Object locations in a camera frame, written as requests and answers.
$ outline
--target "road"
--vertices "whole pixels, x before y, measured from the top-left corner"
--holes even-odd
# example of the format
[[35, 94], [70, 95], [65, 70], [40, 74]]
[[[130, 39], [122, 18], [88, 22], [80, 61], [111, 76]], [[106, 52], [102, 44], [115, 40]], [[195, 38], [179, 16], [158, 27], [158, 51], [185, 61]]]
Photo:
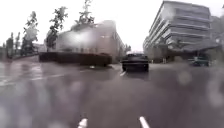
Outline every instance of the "road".
[[30, 59], [0, 63], [1, 128], [223, 128], [224, 69], [150, 65], [90, 68]]

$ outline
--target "sky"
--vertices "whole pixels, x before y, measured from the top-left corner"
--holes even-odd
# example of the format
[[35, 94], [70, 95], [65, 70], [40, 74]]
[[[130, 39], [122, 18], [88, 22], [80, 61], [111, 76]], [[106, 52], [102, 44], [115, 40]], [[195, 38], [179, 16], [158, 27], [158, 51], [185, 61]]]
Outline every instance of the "sky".
[[[222, 13], [222, 0], [176, 0], [187, 3], [204, 5], [210, 8], [212, 15]], [[0, 3], [0, 45], [14, 33], [23, 32], [23, 27], [32, 11], [36, 11], [38, 20], [38, 43], [43, 40], [49, 30], [49, 20], [55, 8], [66, 6], [68, 18], [64, 22], [64, 29], [69, 30], [79, 18], [84, 0], [4, 0]], [[142, 44], [148, 35], [150, 26], [156, 16], [162, 0], [93, 0], [90, 11], [95, 22], [114, 20], [117, 32], [123, 43], [129, 44], [132, 50], [142, 50]]]

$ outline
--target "lane marking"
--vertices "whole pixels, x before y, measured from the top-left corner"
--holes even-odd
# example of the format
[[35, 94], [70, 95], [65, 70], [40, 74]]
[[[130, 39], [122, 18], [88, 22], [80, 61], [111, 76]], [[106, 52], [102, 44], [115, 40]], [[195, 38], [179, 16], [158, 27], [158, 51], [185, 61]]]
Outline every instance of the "lane marking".
[[87, 128], [88, 126], [88, 119], [86, 118], [83, 118], [80, 122], [79, 122], [79, 126], [78, 128]]
[[87, 71], [90, 71], [90, 70], [81, 70], [81, 71], [79, 71], [79, 72], [87, 72]]
[[125, 75], [125, 73], [126, 73], [126, 72], [122, 72], [122, 73], [120, 74], [120, 76], [124, 76], [124, 75]]
[[139, 117], [139, 121], [142, 125], [142, 128], [150, 128], [149, 124], [147, 123], [147, 121], [143, 116]]
[[35, 80], [41, 80], [41, 79], [49, 79], [49, 78], [55, 78], [55, 77], [62, 77], [65, 76], [66, 74], [57, 74], [57, 75], [52, 75], [52, 76], [43, 76], [43, 77], [36, 77], [36, 78], [32, 78], [29, 80], [35, 81]]

